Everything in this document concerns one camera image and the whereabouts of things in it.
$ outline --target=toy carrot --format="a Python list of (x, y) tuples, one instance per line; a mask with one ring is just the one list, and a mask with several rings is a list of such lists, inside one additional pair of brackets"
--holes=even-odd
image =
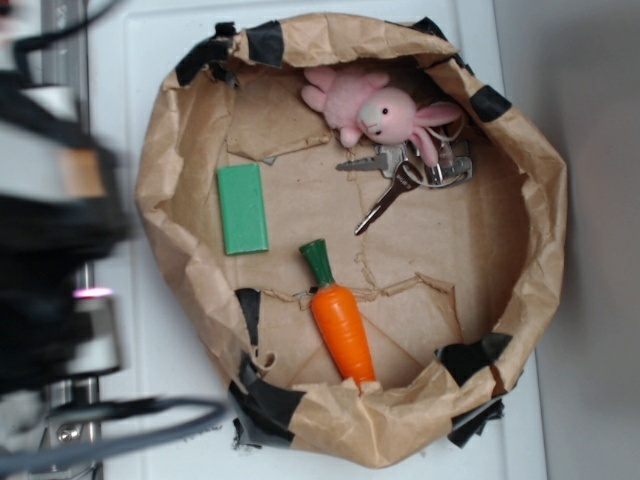
[(311, 300), (311, 311), (331, 357), (344, 378), (353, 377), (358, 386), (375, 381), (369, 344), (356, 299), (333, 279), (324, 239), (300, 247), (319, 289)]

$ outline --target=brown paper bag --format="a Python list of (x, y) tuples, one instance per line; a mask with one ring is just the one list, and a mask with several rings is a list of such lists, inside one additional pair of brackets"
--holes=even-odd
[[(223, 24), (162, 84), (136, 202), (251, 442), (398, 462), (490, 418), (557, 308), (565, 164), (438, 33), (428, 19), (338, 14), (241, 33)], [(417, 101), (461, 105), (474, 161), (470, 182), (403, 195), (359, 237), (389, 181), (336, 171), (373, 145), (345, 150), (300, 98), (304, 67), (353, 63), (388, 71)], [(270, 250), (226, 256), (216, 169), (256, 161)], [(379, 381), (362, 393), (340, 378), (309, 310), (298, 247), (319, 237), (364, 318)]]

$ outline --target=pink plush bunny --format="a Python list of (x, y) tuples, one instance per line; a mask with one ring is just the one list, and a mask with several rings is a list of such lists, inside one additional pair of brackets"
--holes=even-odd
[(459, 107), (436, 102), (417, 109), (413, 99), (398, 88), (387, 87), (371, 95), (358, 111), (362, 132), (381, 145), (397, 145), (410, 140), (429, 167), (438, 164), (438, 152), (425, 129), (439, 127), (460, 118)]
[(336, 72), (331, 67), (312, 67), (304, 70), (304, 76), (311, 85), (302, 88), (302, 99), (323, 113), (331, 128), (340, 130), (340, 143), (345, 148), (353, 147), (362, 136), (358, 111), (371, 95), (389, 83), (389, 75), (356, 68)]
[(305, 69), (304, 75), (312, 85), (302, 89), (303, 100), (323, 113), (331, 128), (340, 130), (345, 148), (358, 143), (362, 134), (381, 145), (410, 140), (424, 162), (434, 167), (438, 153), (425, 128), (446, 125), (461, 116), (460, 108), (449, 102), (418, 110), (409, 94), (386, 86), (390, 79), (383, 72), (314, 67)]

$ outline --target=silver key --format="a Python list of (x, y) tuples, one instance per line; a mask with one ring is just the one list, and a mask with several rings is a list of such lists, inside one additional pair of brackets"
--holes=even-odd
[(407, 145), (376, 145), (376, 156), (359, 158), (350, 162), (339, 163), (336, 170), (368, 171), (380, 170), (384, 178), (392, 178), (398, 165), (407, 158)]
[(369, 226), (375, 222), (380, 216), (391, 206), (393, 201), (404, 192), (409, 192), (418, 188), (422, 182), (422, 174), (408, 160), (402, 161), (396, 168), (393, 181), (389, 189), (380, 197), (371, 211), (356, 227), (355, 234), (364, 233)]

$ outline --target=green sponge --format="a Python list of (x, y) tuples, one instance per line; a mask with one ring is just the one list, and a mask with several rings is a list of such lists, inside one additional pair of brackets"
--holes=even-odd
[(237, 255), (269, 250), (258, 164), (219, 168), (218, 190), (225, 253)]

